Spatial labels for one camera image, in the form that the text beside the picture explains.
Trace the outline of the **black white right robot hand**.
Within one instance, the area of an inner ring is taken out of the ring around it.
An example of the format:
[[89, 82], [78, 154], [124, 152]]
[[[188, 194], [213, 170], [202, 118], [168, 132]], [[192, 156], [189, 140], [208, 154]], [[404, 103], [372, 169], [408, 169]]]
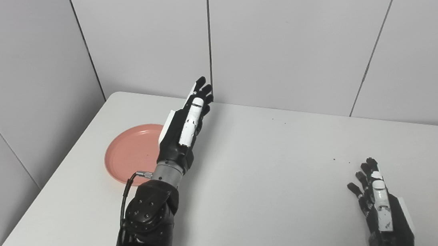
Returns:
[[357, 198], [369, 229], [368, 246], [415, 246], [412, 218], [402, 198], [388, 191], [378, 163], [367, 158], [347, 185]]

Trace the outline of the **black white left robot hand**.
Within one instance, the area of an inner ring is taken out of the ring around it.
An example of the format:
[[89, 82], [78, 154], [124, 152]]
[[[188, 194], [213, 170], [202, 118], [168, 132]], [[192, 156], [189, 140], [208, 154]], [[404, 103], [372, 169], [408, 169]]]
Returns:
[[184, 106], [170, 111], [158, 139], [160, 152], [157, 163], [176, 164], [182, 174], [190, 170], [194, 161], [192, 148], [213, 99], [212, 85], [201, 76], [192, 86]]

